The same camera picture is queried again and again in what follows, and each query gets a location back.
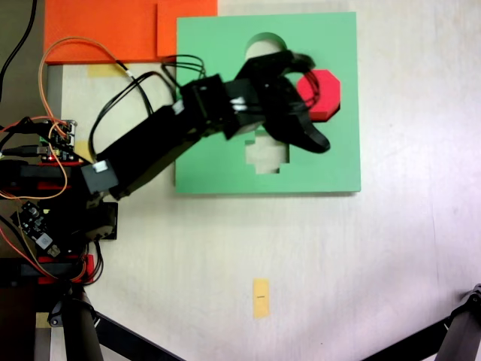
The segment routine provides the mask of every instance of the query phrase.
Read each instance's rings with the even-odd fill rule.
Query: yellow tape
[[[254,318],[267,317],[269,310],[269,280],[254,278],[253,287]]]
[[[125,77],[125,75],[124,70],[117,64],[91,64],[87,66],[87,77]]]
[[[90,162],[92,161],[92,157],[90,156],[89,152],[89,142],[88,141],[75,141],[75,148],[74,151],[79,156],[87,159]]]

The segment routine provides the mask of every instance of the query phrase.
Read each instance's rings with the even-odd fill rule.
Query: red octagon block
[[[340,81],[329,70],[313,70],[319,81],[321,97],[309,112],[313,122],[327,122],[340,109]],[[298,92],[304,101],[313,97],[313,90],[306,77],[298,82]]]

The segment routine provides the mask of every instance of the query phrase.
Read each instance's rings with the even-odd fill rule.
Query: white table surface
[[[189,361],[360,360],[445,317],[481,281],[481,2],[219,0],[221,16],[323,11],[358,16],[362,191],[178,196],[170,167],[121,201],[119,239],[103,243],[93,305]],[[168,102],[157,80],[145,84],[156,106]],[[125,85],[65,66],[61,115],[86,138]],[[135,94],[96,144],[144,115]],[[253,278],[271,284],[261,320]]]

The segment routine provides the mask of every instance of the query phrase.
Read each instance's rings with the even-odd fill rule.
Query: green shape sorter board
[[[280,37],[288,49],[311,56],[317,69],[330,70],[341,82],[340,110],[316,127],[331,142],[324,154],[289,146],[289,163],[278,174],[256,174],[246,161],[254,132],[226,141],[223,134],[204,138],[176,162],[178,193],[323,193],[361,190],[358,124],[358,69],[355,13],[196,17],[177,20],[177,52],[200,56],[207,76],[235,78],[246,51],[259,34]],[[179,71],[180,83],[193,73]]]

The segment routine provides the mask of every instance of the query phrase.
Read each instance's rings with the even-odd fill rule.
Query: orange board
[[[158,0],[157,57],[177,52],[178,17],[216,17],[217,0]]]
[[[66,36],[85,36],[124,62],[155,62],[176,52],[178,17],[216,15],[217,0],[46,0],[44,50]],[[61,46],[47,58],[49,64],[111,61],[84,43]]]

